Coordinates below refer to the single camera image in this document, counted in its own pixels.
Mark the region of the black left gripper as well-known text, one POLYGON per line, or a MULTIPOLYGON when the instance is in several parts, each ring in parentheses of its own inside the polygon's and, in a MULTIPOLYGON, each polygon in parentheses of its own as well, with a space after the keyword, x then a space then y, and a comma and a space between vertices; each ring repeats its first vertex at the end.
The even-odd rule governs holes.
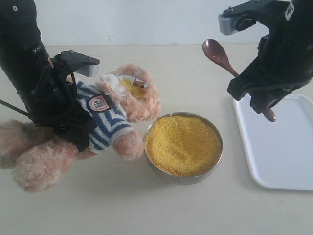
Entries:
POLYGON ((52 59, 44 46, 16 47, 14 87, 30 120, 38 126, 54 128, 55 135, 84 151, 97 124, 77 100, 75 72, 55 65, 52 59))

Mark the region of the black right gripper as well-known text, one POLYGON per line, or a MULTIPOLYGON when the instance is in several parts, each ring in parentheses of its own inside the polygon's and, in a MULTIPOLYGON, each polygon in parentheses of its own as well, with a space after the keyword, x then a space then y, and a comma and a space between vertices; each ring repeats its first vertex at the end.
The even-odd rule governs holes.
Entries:
POLYGON ((242 14, 268 28, 258 56, 234 76, 227 92, 237 101, 251 96, 258 114, 280 102, 313 77, 313 2, 311 0, 250 0, 242 14))

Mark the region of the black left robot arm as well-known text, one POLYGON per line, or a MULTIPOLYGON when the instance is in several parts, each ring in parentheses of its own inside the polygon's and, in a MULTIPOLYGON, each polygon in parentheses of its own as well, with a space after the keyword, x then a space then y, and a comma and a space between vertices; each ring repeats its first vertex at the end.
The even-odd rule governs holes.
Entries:
POLYGON ((88 147, 96 123, 77 101, 76 83, 68 83, 67 76, 77 72, 94 77, 99 64, 71 50, 50 58, 37 26, 35 2, 1 1, 0 66, 24 103, 23 114, 37 126, 52 127, 79 151, 88 147))

